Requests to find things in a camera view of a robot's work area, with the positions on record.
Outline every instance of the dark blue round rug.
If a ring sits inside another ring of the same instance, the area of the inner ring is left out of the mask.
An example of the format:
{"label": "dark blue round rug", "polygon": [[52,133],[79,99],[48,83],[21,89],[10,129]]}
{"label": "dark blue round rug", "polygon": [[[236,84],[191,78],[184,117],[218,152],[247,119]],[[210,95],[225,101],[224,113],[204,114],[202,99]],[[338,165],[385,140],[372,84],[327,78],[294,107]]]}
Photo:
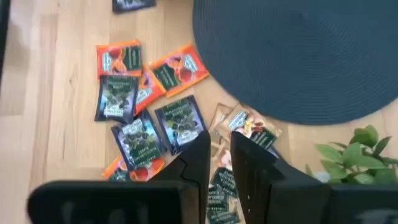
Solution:
{"label": "dark blue round rug", "polygon": [[397,0],[195,0],[207,69],[259,112],[335,124],[398,96]]}

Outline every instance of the orange tea bag packet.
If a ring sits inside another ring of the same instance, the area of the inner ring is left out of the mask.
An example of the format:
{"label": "orange tea bag packet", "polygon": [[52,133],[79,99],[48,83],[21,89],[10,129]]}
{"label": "orange tea bag packet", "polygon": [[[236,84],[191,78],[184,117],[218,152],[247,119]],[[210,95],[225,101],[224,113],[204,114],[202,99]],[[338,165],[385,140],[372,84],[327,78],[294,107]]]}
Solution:
{"label": "orange tea bag packet", "polygon": [[209,76],[191,44],[154,62],[150,68],[166,89],[167,97],[174,96]]}
{"label": "orange tea bag packet", "polygon": [[97,45],[98,78],[100,75],[142,74],[141,43],[138,40],[111,45]]}
{"label": "orange tea bag packet", "polygon": [[164,95],[166,90],[147,65],[142,66],[142,76],[139,79],[136,101],[136,114]]}
{"label": "orange tea bag packet", "polygon": [[112,163],[107,167],[102,176],[112,182],[127,182],[127,181],[139,181],[145,182],[151,179],[153,176],[158,174],[165,166],[165,159],[158,158],[154,159],[144,167],[140,167],[134,171],[128,171],[127,165],[123,160],[122,156],[118,156]]}

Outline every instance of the tea bag packet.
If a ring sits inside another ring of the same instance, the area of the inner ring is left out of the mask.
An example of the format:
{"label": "tea bag packet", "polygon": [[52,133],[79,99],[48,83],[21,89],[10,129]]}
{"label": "tea bag packet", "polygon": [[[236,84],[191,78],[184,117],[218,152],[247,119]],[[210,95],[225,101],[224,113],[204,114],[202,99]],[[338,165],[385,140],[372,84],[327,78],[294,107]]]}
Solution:
{"label": "tea bag packet", "polygon": [[213,120],[211,121],[211,124],[209,127],[211,141],[220,143],[222,136],[220,134],[218,134],[218,132],[215,130],[215,128],[216,128],[217,124],[224,121],[224,119],[227,117],[227,115],[230,114],[231,111],[232,111],[232,108],[230,108],[229,106],[226,106],[222,103],[217,104]]}
{"label": "tea bag packet", "polygon": [[109,119],[127,124],[134,119],[138,78],[102,75],[95,121]]}
{"label": "tea bag packet", "polygon": [[131,171],[130,178],[132,181],[146,182],[158,174],[164,168],[164,165],[165,159],[163,157],[153,159],[149,163]]}
{"label": "tea bag packet", "polygon": [[172,155],[185,150],[206,129],[193,95],[159,108],[155,114]]}
{"label": "tea bag packet", "polygon": [[263,115],[240,104],[215,129],[228,141],[231,140],[232,131],[240,132],[264,149],[268,149],[282,134]]}
{"label": "tea bag packet", "polygon": [[155,0],[112,0],[112,10],[117,14],[155,5]]}
{"label": "tea bag packet", "polygon": [[[223,209],[207,209],[208,223],[244,223],[242,206],[232,171],[231,153],[227,146],[229,146],[228,142],[223,139],[217,155],[211,158],[208,192],[211,194],[214,188],[221,189],[226,195],[226,204],[223,204]],[[231,219],[223,220],[215,217],[230,217]]]}
{"label": "tea bag packet", "polygon": [[139,79],[136,114],[139,114],[144,108],[153,101],[164,95],[166,90],[154,75],[148,66],[143,65],[142,76]]}
{"label": "tea bag packet", "polygon": [[138,40],[111,45],[97,45],[98,78],[101,75],[142,74],[141,43]]}
{"label": "tea bag packet", "polygon": [[166,89],[166,96],[174,96],[209,76],[193,45],[184,46],[154,62],[150,68]]}
{"label": "tea bag packet", "polygon": [[148,168],[154,159],[162,157],[163,145],[147,110],[132,123],[111,129],[129,171]]}
{"label": "tea bag packet", "polygon": [[102,176],[112,182],[130,181],[129,171],[121,156],[118,156],[111,165],[104,170]]}

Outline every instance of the dark packet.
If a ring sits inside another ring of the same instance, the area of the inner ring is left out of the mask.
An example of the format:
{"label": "dark packet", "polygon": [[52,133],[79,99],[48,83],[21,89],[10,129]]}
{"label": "dark packet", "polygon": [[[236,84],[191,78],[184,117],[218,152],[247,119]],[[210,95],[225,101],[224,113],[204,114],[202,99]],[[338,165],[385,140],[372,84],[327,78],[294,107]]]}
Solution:
{"label": "dark packet", "polygon": [[212,212],[207,213],[210,224],[237,224],[241,223],[236,212]]}
{"label": "dark packet", "polygon": [[233,198],[238,198],[238,190],[234,179],[234,174],[226,167],[219,167],[211,180],[211,184],[218,186],[225,193]]}
{"label": "dark packet", "polygon": [[120,124],[111,128],[129,171],[146,167],[162,157],[164,147],[147,110],[131,124]]}
{"label": "dark packet", "polygon": [[206,129],[193,95],[159,108],[155,114],[172,155],[184,151]]}
{"label": "dark packet", "polygon": [[138,78],[120,75],[102,75],[95,121],[115,120],[128,124],[134,119]]}
{"label": "dark packet", "polygon": [[155,0],[112,0],[114,13],[122,13],[156,6]]}
{"label": "dark packet", "polygon": [[207,211],[228,211],[228,197],[219,186],[209,187],[207,194]]}

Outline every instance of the green plant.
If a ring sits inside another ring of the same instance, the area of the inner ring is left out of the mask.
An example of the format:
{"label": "green plant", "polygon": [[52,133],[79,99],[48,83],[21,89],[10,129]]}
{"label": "green plant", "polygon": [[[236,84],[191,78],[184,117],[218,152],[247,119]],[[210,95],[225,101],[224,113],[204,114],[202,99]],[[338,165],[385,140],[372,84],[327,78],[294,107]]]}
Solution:
{"label": "green plant", "polygon": [[[379,141],[376,129],[369,125],[357,128],[348,145],[331,142],[318,144],[318,151],[327,159],[321,164],[329,173],[329,183],[396,184],[398,159],[381,156],[391,136]],[[313,176],[309,166],[306,173]]]}

